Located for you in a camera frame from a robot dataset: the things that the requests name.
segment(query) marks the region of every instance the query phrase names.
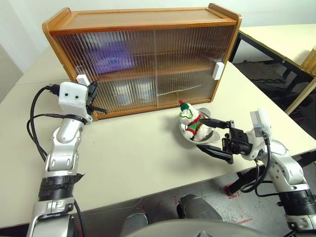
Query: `table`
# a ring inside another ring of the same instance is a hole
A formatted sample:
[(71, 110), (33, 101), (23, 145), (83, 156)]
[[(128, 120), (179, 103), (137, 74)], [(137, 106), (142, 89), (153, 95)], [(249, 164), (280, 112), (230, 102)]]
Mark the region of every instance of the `table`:
[(316, 24), (241, 27), (229, 61), (232, 62), (240, 40), (247, 42), (256, 49), (271, 57), (277, 63), (283, 64), (287, 70), (297, 76), (287, 87), (290, 92), (298, 83), (308, 81), (309, 86), (301, 92), (285, 112), (289, 115), (316, 87), (316, 79), (302, 71), (300, 66), (316, 45)]
[[(62, 66), (48, 48), (0, 104), (0, 227), (27, 223), (31, 219), (43, 162), (25, 128), (30, 105), (40, 88), (66, 79)], [(236, 127), (244, 131), (252, 128), (249, 112), (265, 107), (274, 137), (292, 155), (316, 149), (316, 140), (231, 63), (227, 63), (214, 102), (195, 106), (209, 108), (217, 119), (234, 119)], [(78, 170), (85, 176), (74, 190), (81, 210), (143, 197), (255, 166), (255, 162), (244, 160), (239, 155), (234, 156), (233, 165), (228, 165), (201, 152), (180, 134), (179, 111), (179, 108), (173, 108), (109, 118), (85, 127), (79, 146)], [(35, 113), (58, 112), (57, 97), (43, 93)], [(37, 118), (35, 121), (39, 141), (46, 151), (51, 149), (51, 134), (60, 122), (56, 118)], [(221, 137), (226, 132), (218, 131)]]

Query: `power cord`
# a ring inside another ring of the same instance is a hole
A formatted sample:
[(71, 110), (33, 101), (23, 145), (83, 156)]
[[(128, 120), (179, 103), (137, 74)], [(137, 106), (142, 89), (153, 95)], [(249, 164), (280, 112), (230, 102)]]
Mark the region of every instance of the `power cord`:
[[(32, 141), (35, 143), (38, 151), (39, 151), (39, 154), (42, 158), (42, 160), (45, 162), (46, 160), (46, 156), (47, 156), (47, 152), (40, 146), (40, 143), (39, 143), (39, 140), (38, 140), (38, 137), (36, 135), (36, 130), (35, 130), (35, 124), (34, 124), (34, 119), (35, 118), (38, 118), (38, 117), (41, 117), (41, 116), (46, 116), (46, 117), (51, 117), (51, 118), (60, 118), (60, 119), (63, 119), (65, 116), (63, 115), (59, 115), (59, 114), (39, 114), (39, 115), (36, 115), (34, 116), (34, 110), (35, 110), (35, 104), (36, 104), (36, 101), (38, 100), (40, 94), (45, 91), (45, 90), (50, 90), (53, 94), (59, 96), (59, 85), (53, 85), (53, 86), (45, 86), (43, 87), (42, 89), (40, 89), (33, 101), (32, 101), (32, 105), (31, 105), (31, 112), (30, 112), (30, 119), (27, 121), (27, 124), (26, 124), (26, 129), (27, 129), (27, 132), (30, 136), (30, 138), (32, 139)], [(86, 229), (85, 229), (85, 225), (84, 225), (84, 220), (83, 220), (83, 214), (79, 208), (79, 205), (75, 199), (74, 201), (74, 206), (75, 206), (75, 209), (77, 211), (77, 214), (78, 214), (78, 218), (79, 218), (79, 222), (80, 222), (80, 225), (81, 225), (81, 231), (82, 231), (82, 236), (83, 237), (87, 237), (87, 234), (86, 234)]]
[(268, 153), (268, 159), (267, 159), (267, 165), (266, 168), (264, 169), (262, 175), (259, 177), (259, 164), (258, 161), (256, 161), (256, 167), (257, 167), (257, 172), (256, 172), (256, 181), (246, 184), (241, 187), (240, 191), (242, 193), (249, 193), (253, 190), (255, 190), (261, 183), (263, 183), (264, 179), (266, 178), (268, 171), (270, 169), (270, 164), (271, 164), (271, 147), (270, 147), (270, 140), (267, 134), (264, 134), (264, 141), (267, 146), (267, 153)]
[[(59, 115), (59, 114), (39, 114), (39, 115), (34, 116), (34, 118), (38, 118), (41, 116), (46, 116), (46, 117), (51, 117), (51, 118), (60, 118), (60, 119), (63, 119), (65, 117), (64, 115)], [(32, 139), (32, 141), (35, 143), (34, 136), (33, 136), (32, 132), (30, 131), (30, 123), (31, 123), (31, 119), (29, 119), (26, 123), (26, 130), (27, 130), (30, 138)], [(40, 147), (41, 152), (46, 157), (47, 156), (46, 151), (41, 147), (41, 145), (39, 147)]]
[(39, 151), (39, 154), (42, 158), (43, 161), (46, 160), (46, 156), (44, 155), (44, 153), (42, 152), (43, 149), (42, 147), (40, 146), (40, 143), (39, 143), (39, 140), (38, 140), (38, 137), (36, 135), (36, 131), (35, 131), (35, 125), (34, 125), (34, 110), (35, 110), (35, 104), (36, 104), (36, 101), (38, 100), (40, 94), (45, 91), (45, 90), (50, 90), (51, 89), (51, 86), (47, 85), (45, 87), (43, 87), (42, 89), (40, 89), (38, 91), (38, 93), (36, 93), (34, 99), (33, 99), (33, 102), (32, 102), (32, 105), (31, 105), (31, 112), (30, 112), (30, 124), (31, 124), (31, 130), (32, 130), (32, 135), (33, 135), (33, 141)]
[(287, 233), (285, 236), (283, 237), (296, 237), (297, 235), (294, 233), (294, 231), (290, 231), (289, 233)]
[(272, 194), (258, 194), (258, 189), (255, 189), (255, 193), (260, 198), (270, 197), (270, 196), (278, 196), (278, 193), (272, 193)]

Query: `plush toy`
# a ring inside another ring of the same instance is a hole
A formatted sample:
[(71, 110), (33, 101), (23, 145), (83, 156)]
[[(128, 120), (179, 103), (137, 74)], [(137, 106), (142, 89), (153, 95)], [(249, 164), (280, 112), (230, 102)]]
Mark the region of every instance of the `plush toy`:
[(204, 116), (201, 115), (197, 109), (189, 103), (179, 100), (181, 113), (179, 114), (180, 122), (187, 125), (187, 129), (184, 132), (184, 136), (187, 139), (191, 139), (195, 142), (203, 140), (213, 128), (208, 127), (201, 123), (199, 120), (203, 119)]

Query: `wooden cabinet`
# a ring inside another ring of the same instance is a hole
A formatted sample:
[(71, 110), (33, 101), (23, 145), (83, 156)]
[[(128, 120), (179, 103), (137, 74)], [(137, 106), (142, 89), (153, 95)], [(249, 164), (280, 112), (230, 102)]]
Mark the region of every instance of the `wooden cabinet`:
[(73, 11), (62, 9), (43, 31), (72, 81), (99, 84), (98, 119), (212, 101), (241, 16), (202, 8)]

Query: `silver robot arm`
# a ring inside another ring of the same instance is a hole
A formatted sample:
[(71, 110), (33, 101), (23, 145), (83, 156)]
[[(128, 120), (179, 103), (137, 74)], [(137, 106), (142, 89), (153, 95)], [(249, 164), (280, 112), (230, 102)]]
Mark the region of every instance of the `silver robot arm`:
[[(259, 109), (251, 112), (250, 115), (253, 129), (246, 133), (236, 129), (232, 120), (225, 122), (212, 118), (200, 119), (207, 126), (229, 128), (230, 132), (222, 139), (223, 150), (209, 145), (197, 145), (197, 147), (229, 163), (233, 162), (233, 154), (241, 154), (247, 160), (267, 161), (266, 170), (263, 173), (268, 172), (272, 180), (280, 198), (278, 204), (285, 210), (289, 228), (298, 233), (315, 231), (316, 196), (311, 193), (301, 166), (290, 156), (289, 151), (281, 142), (272, 139), (272, 130), (265, 110)], [(267, 145), (270, 147), (270, 154), (267, 152)], [(249, 192), (255, 189), (254, 186), (252, 185), (252, 188), (248, 190), (244, 188), (240, 190)]]
[(298, 233), (316, 230), (316, 196), (312, 194), (303, 169), (285, 146), (273, 140), (269, 176), (283, 206), (289, 228)]
[[(254, 157), (265, 160), (267, 147), (262, 134), (271, 137), (271, 126), (267, 113), (259, 109), (251, 112), (254, 129), (247, 132), (248, 140), (253, 142), (252, 152), (245, 159)], [(283, 206), (289, 228), (296, 232), (316, 230), (316, 196), (312, 194), (304, 177), (303, 169), (291, 156), (288, 149), (279, 141), (271, 139), (271, 165), (269, 176)]]
[(96, 87), (96, 83), (63, 82), (55, 93), (59, 95), (58, 103), (64, 118), (61, 126), (53, 132), (53, 148), (45, 160), (39, 199), (34, 204), (28, 237), (74, 236), (74, 218), (69, 212), (75, 204), (74, 184), (82, 177), (77, 174), (78, 146), (84, 126), (92, 122), (91, 114), (98, 109), (91, 105)]

